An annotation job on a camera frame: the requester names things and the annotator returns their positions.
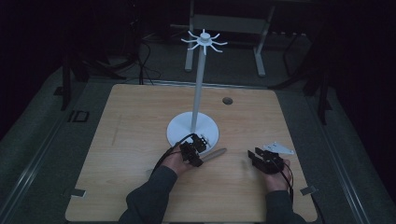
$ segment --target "table leg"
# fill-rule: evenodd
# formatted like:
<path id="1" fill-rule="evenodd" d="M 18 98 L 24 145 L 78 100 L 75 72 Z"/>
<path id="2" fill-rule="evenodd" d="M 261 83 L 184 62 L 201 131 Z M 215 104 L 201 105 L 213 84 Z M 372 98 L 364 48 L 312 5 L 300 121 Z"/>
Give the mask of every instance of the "table leg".
<path id="1" fill-rule="evenodd" d="M 259 73 L 259 77 L 265 76 L 264 65 L 262 62 L 262 47 L 264 45 L 265 37 L 267 37 L 267 35 L 268 35 L 268 29 L 270 28 L 270 23 L 274 16 L 275 8 L 276 8 L 275 6 L 272 6 L 270 8 L 268 17 L 267 17 L 267 21 L 262 28 L 262 36 L 260 38 L 260 43 L 257 47 L 255 47 L 253 49 L 254 58 L 256 59 L 256 66 L 257 66 L 257 71 Z"/>
<path id="2" fill-rule="evenodd" d="M 194 31 L 194 0 L 190 0 L 190 32 L 193 33 L 193 31 Z M 184 66 L 184 70 L 186 72 L 192 71 L 193 56 L 194 56 L 194 51 L 187 50 L 186 64 Z"/>
<path id="3" fill-rule="evenodd" d="M 67 106 L 70 103 L 71 100 L 71 80 L 70 80 L 70 58 L 68 55 L 68 52 L 63 57 L 63 68 L 62 68 L 62 81 L 63 81 L 63 87 L 62 87 L 62 96 L 63 96 L 63 102 L 62 102 L 62 111 L 65 111 Z"/>

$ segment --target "dark background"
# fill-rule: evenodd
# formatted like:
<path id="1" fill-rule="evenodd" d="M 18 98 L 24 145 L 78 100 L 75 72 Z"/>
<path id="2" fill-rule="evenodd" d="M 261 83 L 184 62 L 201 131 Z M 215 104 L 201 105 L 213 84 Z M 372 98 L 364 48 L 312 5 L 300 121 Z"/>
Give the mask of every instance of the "dark background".
<path id="1" fill-rule="evenodd" d="M 307 13 L 288 5 L 276 12 L 272 28 L 312 34 L 317 49 L 332 49 L 312 52 L 307 60 L 330 59 L 331 84 L 394 202 L 395 11 L 394 2 L 383 0 L 350 1 L 324 10 L 323 17 L 323 8 Z M 1 1 L 0 138 L 70 48 L 103 62 L 114 51 L 136 54 L 134 43 L 125 45 L 125 33 L 142 33 L 145 24 L 166 40 L 169 24 L 188 24 L 188 16 L 188 1 Z M 315 20 L 327 17 L 319 31 L 328 38 L 317 40 Z"/>

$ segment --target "cable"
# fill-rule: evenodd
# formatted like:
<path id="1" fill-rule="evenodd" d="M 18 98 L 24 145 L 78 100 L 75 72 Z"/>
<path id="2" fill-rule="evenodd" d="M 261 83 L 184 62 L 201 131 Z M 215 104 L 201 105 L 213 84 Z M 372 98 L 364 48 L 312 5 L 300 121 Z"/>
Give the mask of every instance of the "cable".
<path id="1" fill-rule="evenodd" d="M 320 209 L 320 207 L 319 207 L 319 205 L 318 205 L 318 203 L 317 203 L 317 200 L 315 200 L 315 198 L 314 198 L 314 196 L 312 196 L 312 194 L 311 194 L 311 198 L 312 198 L 312 201 L 314 202 L 314 206 L 315 206 L 315 207 L 317 208 L 317 210 L 318 210 L 318 213 L 319 213 L 319 216 L 320 216 L 320 219 L 321 219 L 322 223 L 325 224 L 326 221 L 324 220 L 323 213 L 322 213 L 322 211 L 321 211 L 321 209 Z"/>
<path id="2" fill-rule="evenodd" d="M 170 34 L 170 38 L 174 38 L 178 35 L 184 35 L 185 33 L 187 33 L 187 31 L 189 31 L 188 28 L 182 29 L 182 31 L 176 31 L 174 34 Z M 156 32 L 151 32 L 143 36 L 142 39 L 150 43 L 162 43 L 165 41 L 162 37 L 157 36 Z"/>
<path id="3" fill-rule="evenodd" d="M 175 149 L 175 147 L 178 147 L 178 145 L 180 145 L 182 142 L 184 142 L 186 139 L 188 139 L 189 137 L 193 136 L 194 133 L 190 133 L 188 135 L 186 135 L 184 138 L 182 138 L 180 141 L 176 142 L 174 146 L 170 147 L 168 150 L 166 150 L 165 153 L 163 153 L 163 155 L 160 157 L 160 159 L 157 161 L 157 164 L 155 164 L 154 169 L 151 172 L 151 175 L 154 174 L 155 170 L 157 170 L 158 167 L 160 167 L 160 165 L 163 163 L 163 161 L 165 160 L 166 157 L 168 157 L 169 155 L 172 155 L 172 150 Z"/>
<path id="4" fill-rule="evenodd" d="M 289 51 L 289 49 L 291 48 L 291 45 L 293 45 L 293 43 L 297 40 L 297 37 L 299 37 L 299 36 L 300 35 L 294 36 L 294 38 L 290 41 L 290 43 L 288 44 L 288 46 L 286 47 L 286 49 L 283 51 L 283 54 L 282 54 L 283 63 L 285 64 L 286 72 L 288 73 L 289 77 L 291 76 L 291 73 L 290 73 L 289 66 L 288 66 L 288 60 L 286 60 L 286 53 Z"/>
<path id="5" fill-rule="evenodd" d="M 154 70 L 154 69 L 151 69 L 151 68 L 148 68 L 148 67 L 145 67 L 145 68 L 146 68 L 146 70 L 149 70 L 151 72 L 154 72 L 154 73 L 158 74 L 158 76 L 155 77 L 154 79 L 159 79 L 163 75 L 160 71 L 157 71 L 157 70 Z M 151 80 L 151 77 L 149 76 L 149 73 L 147 71 L 146 71 L 146 75 L 148 76 L 148 79 Z"/>
<path id="6" fill-rule="evenodd" d="M 139 72 L 139 85 L 144 85 L 144 79 L 143 79 L 143 72 L 144 68 L 146 67 L 146 62 L 149 59 L 149 55 L 151 54 L 151 48 L 149 47 L 148 44 L 146 44 L 144 41 L 142 41 L 142 44 L 145 45 L 148 48 L 148 55 L 146 56 L 145 61 L 141 61 L 140 57 L 137 57 L 137 60 L 139 61 L 139 66 L 140 66 L 140 72 Z"/>
<path id="7" fill-rule="evenodd" d="M 294 200 L 294 190 L 293 190 L 292 184 L 290 183 L 290 181 L 288 180 L 288 178 L 285 176 L 285 174 L 283 174 L 283 171 L 280 170 L 280 168 L 277 166 L 276 162 L 274 162 L 274 160 L 270 160 L 270 161 L 276 166 L 277 170 L 282 174 L 283 178 L 285 178 L 286 183 L 288 183 L 290 201 L 291 201 L 291 204 L 293 204 L 293 200 Z M 291 171 L 290 168 L 289 168 L 289 171 L 290 171 L 290 175 L 291 175 L 291 181 L 293 181 L 294 177 L 293 177 L 293 173 L 292 173 L 292 171 Z"/>

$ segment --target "wooden table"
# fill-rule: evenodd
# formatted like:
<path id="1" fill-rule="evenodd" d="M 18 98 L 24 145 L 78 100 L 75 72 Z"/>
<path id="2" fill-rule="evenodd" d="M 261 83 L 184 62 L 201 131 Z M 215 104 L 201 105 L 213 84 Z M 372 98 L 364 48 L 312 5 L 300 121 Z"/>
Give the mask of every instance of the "wooden table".
<path id="1" fill-rule="evenodd" d="M 166 128 L 176 115 L 192 111 L 194 88 L 115 85 L 92 140 L 72 198 L 69 221 L 116 221 L 126 209 L 125 197 L 148 180 L 149 170 L 168 149 Z M 225 105 L 223 97 L 233 104 Z M 266 189 L 251 165 L 248 150 L 278 142 L 294 149 L 279 102 L 273 91 L 203 88 L 200 112 L 219 126 L 220 157 L 184 174 L 175 184 L 164 222 L 259 222 L 265 220 Z M 317 219 L 297 155 L 294 211 L 307 221 Z"/>

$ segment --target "black cable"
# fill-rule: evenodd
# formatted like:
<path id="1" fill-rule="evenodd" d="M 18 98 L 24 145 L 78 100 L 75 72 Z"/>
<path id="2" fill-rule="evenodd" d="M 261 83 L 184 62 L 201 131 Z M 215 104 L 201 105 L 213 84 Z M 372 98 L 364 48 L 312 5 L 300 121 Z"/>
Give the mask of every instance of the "black cable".
<path id="1" fill-rule="evenodd" d="M 277 170 L 282 174 L 283 178 L 285 178 L 286 183 L 288 183 L 290 201 L 291 201 L 291 204 L 293 204 L 293 200 L 294 200 L 294 190 L 293 190 L 292 184 L 290 183 L 290 181 L 288 180 L 288 178 L 285 176 L 285 174 L 283 174 L 283 171 L 280 170 L 280 168 L 277 166 L 276 162 L 274 162 L 274 160 L 271 160 L 271 162 L 276 166 Z M 291 172 L 291 169 L 290 169 L 290 168 L 289 168 L 289 171 L 290 171 L 290 174 L 291 174 L 291 180 L 293 180 L 294 177 L 293 177 L 293 173 Z"/>
<path id="2" fill-rule="evenodd" d="M 322 213 L 322 211 L 321 211 L 321 209 L 320 209 L 320 207 L 318 205 L 317 200 L 315 200 L 315 198 L 314 198 L 314 196 L 312 196 L 312 194 L 311 194 L 311 198 L 312 198 L 312 202 L 314 202 L 314 206 L 317 208 L 317 211 L 319 213 L 319 216 L 320 216 L 320 219 L 321 219 L 322 223 L 325 224 L 326 221 L 324 220 L 323 213 Z"/>
<path id="3" fill-rule="evenodd" d="M 146 69 L 145 69 L 145 73 L 146 73 L 146 76 L 148 77 L 148 80 L 151 83 L 151 85 L 154 85 L 154 83 L 152 82 L 151 77 L 149 76 L 149 73 Z"/>
<path id="4" fill-rule="evenodd" d="M 142 44 L 145 45 L 148 48 L 148 55 L 146 56 L 145 61 L 141 61 L 140 57 L 137 57 L 137 60 L 139 61 L 139 66 L 140 66 L 140 72 L 139 72 L 139 85 L 144 85 L 144 79 L 143 79 L 143 72 L 146 67 L 146 62 L 149 59 L 149 55 L 151 54 L 151 48 L 149 47 L 148 44 L 146 44 L 144 41 L 142 41 Z"/>
<path id="5" fill-rule="evenodd" d="M 175 149 L 178 145 L 180 145 L 182 142 L 184 142 L 187 138 L 193 136 L 194 133 L 190 133 L 186 135 L 184 138 L 182 138 L 180 141 L 176 142 L 174 146 L 170 147 L 168 150 L 166 150 L 165 153 L 160 157 L 160 159 L 157 161 L 157 164 L 155 164 L 154 169 L 152 170 L 151 174 L 154 174 L 155 170 L 157 170 L 158 167 L 160 167 L 161 163 L 165 160 L 166 157 L 169 155 L 173 154 L 172 150 Z"/>
<path id="6" fill-rule="evenodd" d="M 149 70 L 151 72 L 154 72 L 154 73 L 157 73 L 158 76 L 157 77 L 150 77 L 147 70 Z M 148 68 L 148 67 L 145 67 L 145 71 L 146 71 L 146 75 L 148 76 L 148 79 L 150 80 L 151 84 L 153 84 L 152 83 L 152 79 L 159 79 L 163 75 L 160 71 L 157 71 L 157 70 L 154 70 L 154 69 L 151 69 L 151 68 Z"/>
<path id="7" fill-rule="evenodd" d="M 297 40 L 297 37 L 299 37 L 300 35 L 296 35 L 288 44 L 288 46 L 286 47 L 286 49 L 283 51 L 283 63 L 285 64 L 286 67 L 286 72 L 288 73 L 288 76 L 291 76 L 290 70 L 289 70 L 289 66 L 288 66 L 288 61 L 286 60 L 286 53 L 289 51 L 289 49 L 291 48 L 291 45 L 293 45 L 293 43 Z"/>
<path id="8" fill-rule="evenodd" d="M 181 151 L 177 151 L 177 152 L 172 152 L 169 155 L 173 155 L 173 154 L 177 154 L 177 153 L 181 153 Z"/>

